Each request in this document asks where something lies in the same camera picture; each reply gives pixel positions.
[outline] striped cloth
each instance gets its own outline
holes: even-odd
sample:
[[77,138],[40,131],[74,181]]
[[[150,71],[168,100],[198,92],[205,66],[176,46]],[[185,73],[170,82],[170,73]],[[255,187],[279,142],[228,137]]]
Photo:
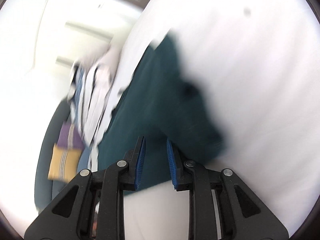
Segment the striped cloth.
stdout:
[[82,150],[53,147],[48,179],[70,182],[77,174]]
[[79,149],[81,151],[84,150],[84,143],[82,142],[82,139],[77,129],[75,129],[75,125],[73,123],[63,123],[57,146],[65,149]]

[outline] white wall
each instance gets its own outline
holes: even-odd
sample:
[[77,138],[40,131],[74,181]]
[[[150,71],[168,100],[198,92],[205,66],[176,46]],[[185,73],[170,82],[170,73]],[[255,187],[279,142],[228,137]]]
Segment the white wall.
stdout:
[[111,43],[122,47],[141,12],[123,0],[48,0],[36,44],[35,68],[68,74],[66,67],[55,65],[57,56],[75,60],[110,42],[70,29],[66,22],[108,34],[113,37]]
[[45,1],[7,0],[1,8],[1,77],[22,75],[31,69]]

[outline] yellow cloth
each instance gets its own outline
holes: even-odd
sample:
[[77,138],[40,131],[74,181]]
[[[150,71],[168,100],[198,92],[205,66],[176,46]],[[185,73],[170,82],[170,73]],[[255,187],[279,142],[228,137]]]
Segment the yellow cloth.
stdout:
[[48,179],[70,182],[77,173],[79,149],[64,149],[54,144]]

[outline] pile of laundry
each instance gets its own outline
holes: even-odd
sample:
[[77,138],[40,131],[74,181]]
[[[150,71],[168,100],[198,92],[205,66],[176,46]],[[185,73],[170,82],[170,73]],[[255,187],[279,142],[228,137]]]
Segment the pile of laundry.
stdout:
[[49,179],[69,182],[82,169],[91,168],[91,151],[106,109],[118,68],[120,48],[105,45],[73,63],[70,75],[70,118],[54,146]]

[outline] folded clothes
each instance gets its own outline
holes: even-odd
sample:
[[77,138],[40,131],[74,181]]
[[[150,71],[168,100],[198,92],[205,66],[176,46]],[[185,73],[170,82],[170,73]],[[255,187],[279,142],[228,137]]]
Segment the folded clothes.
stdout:
[[79,149],[83,151],[84,144],[73,123],[63,123],[57,146],[65,149]]
[[94,143],[102,115],[108,102],[109,91],[118,68],[121,49],[111,46],[108,52],[93,66],[86,78],[82,118],[84,142]]
[[70,71],[68,101],[70,102],[71,120],[76,124],[81,137],[84,136],[83,125],[85,119],[82,118],[82,109],[86,77],[90,69],[96,66],[97,61],[108,52],[109,48],[109,44],[103,44],[98,48],[89,50],[86,55],[73,63]]
[[48,179],[70,182],[77,174],[81,152],[79,149],[60,148],[55,144]]

